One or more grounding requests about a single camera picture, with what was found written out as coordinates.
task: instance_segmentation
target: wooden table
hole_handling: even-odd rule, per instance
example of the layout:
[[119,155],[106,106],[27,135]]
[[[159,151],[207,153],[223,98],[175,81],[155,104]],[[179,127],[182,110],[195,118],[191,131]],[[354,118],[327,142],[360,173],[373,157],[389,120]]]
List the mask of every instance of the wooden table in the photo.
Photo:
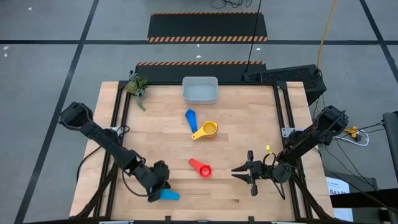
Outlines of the wooden table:
[[[111,122],[117,82],[104,82],[95,108],[94,120],[102,127]],[[302,83],[288,83],[288,92],[295,125],[305,128],[312,123]],[[121,120],[125,93],[122,95],[118,122]],[[280,91],[282,110],[285,103]],[[274,92],[271,86],[220,86],[219,98],[213,105],[186,105],[181,86],[150,86],[141,111],[131,98],[127,125],[130,132],[123,146],[134,149],[152,166],[164,160],[170,169],[169,183],[180,194],[179,201],[148,203],[146,198],[130,193],[121,180],[120,172],[112,211],[114,220],[294,220],[288,183],[284,184],[286,199],[282,200],[270,180],[257,181],[259,193],[250,194],[250,185],[231,177],[231,169],[244,164],[247,151],[253,150],[255,160],[266,155],[266,145],[273,152],[282,150]],[[214,139],[191,140],[191,129],[184,114],[188,108],[197,113],[197,124],[216,121],[218,134]],[[88,141],[85,155],[97,148]],[[104,150],[89,158],[81,168],[70,215],[78,213],[98,187]],[[195,158],[213,169],[211,179],[202,179],[188,164]],[[333,216],[325,175],[319,153],[311,150],[302,157],[308,189]],[[144,189],[135,178],[127,183],[137,192]],[[298,190],[302,217],[305,217],[302,195]],[[104,194],[101,213],[104,213],[108,193]]]

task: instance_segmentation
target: white plastic bin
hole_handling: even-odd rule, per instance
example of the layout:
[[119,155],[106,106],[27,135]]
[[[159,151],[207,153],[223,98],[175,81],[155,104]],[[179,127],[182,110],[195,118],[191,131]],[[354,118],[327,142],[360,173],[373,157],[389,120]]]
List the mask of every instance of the white plastic bin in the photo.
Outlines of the white plastic bin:
[[182,79],[182,97],[187,104],[213,104],[218,97],[216,77],[185,77]]

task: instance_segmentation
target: yellow cable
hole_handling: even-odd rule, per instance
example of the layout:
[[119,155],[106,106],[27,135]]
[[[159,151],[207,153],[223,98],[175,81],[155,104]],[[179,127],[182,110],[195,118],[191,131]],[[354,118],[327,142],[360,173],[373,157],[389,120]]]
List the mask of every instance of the yellow cable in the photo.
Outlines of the yellow cable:
[[[321,52],[322,52],[322,47],[323,47],[323,41],[325,40],[326,34],[328,33],[331,17],[333,16],[333,12],[335,11],[335,8],[336,8],[336,2],[337,2],[337,0],[333,1],[333,5],[331,7],[331,11],[330,11],[330,14],[329,14],[329,19],[328,19],[328,22],[326,23],[325,31],[323,31],[321,44],[319,45],[318,60],[317,60],[317,67],[318,68],[319,68],[320,62],[321,62]],[[319,109],[319,106],[318,106],[318,101],[319,101],[319,98],[317,99],[316,106],[317,106],[318,111],[321,112],[321,110]]]

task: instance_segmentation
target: gray floor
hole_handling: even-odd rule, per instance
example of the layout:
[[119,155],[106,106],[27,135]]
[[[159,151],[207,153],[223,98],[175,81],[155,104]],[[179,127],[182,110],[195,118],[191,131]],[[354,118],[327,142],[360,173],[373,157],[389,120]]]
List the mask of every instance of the gray floor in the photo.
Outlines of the gray floor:
[[[261,11],[270,40],[320,40],[332,0],[264,0]],[[93,0],[0,1],[2,40],[79,40]],[[398,2],[366,1],[384,40],[398,40]],[[221,11],[255,11],[250,8]],[[144,40],[152,12],[217,11],[210,0],[99,0],[88,40]],[[339,0],[327,40],[377,40],[359,0]],[[49,128],[77,45],[0,44],[0,217],[12,223]],[[398,60],[398,45],[389,45]],[[101,82],[125,80],[137,62],[247,60],[249,45],[85,45],[65,105],[81,101],[94,108]],[[316,63],[317,45],[255,45],[252,60],[268,68]],[[398,110],[398,84],[380,45],[326,45],[322,63],[327,105],[345,109],[350,125],[379,122]],[[360,173],[380,188],[397,187],[387,139],[372,133],[368,147],[341,143]],[[25,222],[67,218],[75,174],[86,139],[57,126]],[[340,149],[329,151],[347,165]],[[324,165],[346,170],[321,149]]]

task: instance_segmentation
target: black device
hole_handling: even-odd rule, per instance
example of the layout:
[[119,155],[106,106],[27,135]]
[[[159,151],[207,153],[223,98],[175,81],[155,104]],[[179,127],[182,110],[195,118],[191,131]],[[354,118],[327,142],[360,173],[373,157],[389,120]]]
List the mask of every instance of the black device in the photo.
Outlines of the black device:
[[299,178],[298,173],[296,173],[295,167],[298,159],[306,152],[317,144],[323,143],[328,146],[333,136],[343,132],[347,125],[348,116],[345,115],[345,111],[340,111],[334,106],[328,106],[315,118],[311,126],[303,131],[292,129],[290,134],[284,137],[284,150],[277,156],[274,155],[275,158],[272,165],[265,164],[265,159],[269,154],[266,155],[263,161],[253,161],[253,152],[248,151],[247,161],[232,171],[243,172],[248,170],[249,174],[232,174],[232,176],[251,184],[252,196],[258,194],[256,180],[270,179],[274,183],[281,184],[291,178],[302,191],[303,196],[308,200],[319,218],[335,220],[317,204],[317,201],[312,197],[305,184]]
[[161,189],[171,188],[167,182],[170,171],[164,161],[158,161],[153,167],[147,167],[145,158],[136,151],[119,145],[116,131],[103,129],[96,124],[93,121],[93,112],[83,103],[71,103],[62,111],[59,123],[69,130],[80,131],[108,151],[122,171],[128,176],[133,175],[146,189],[148,202],[158,200]]

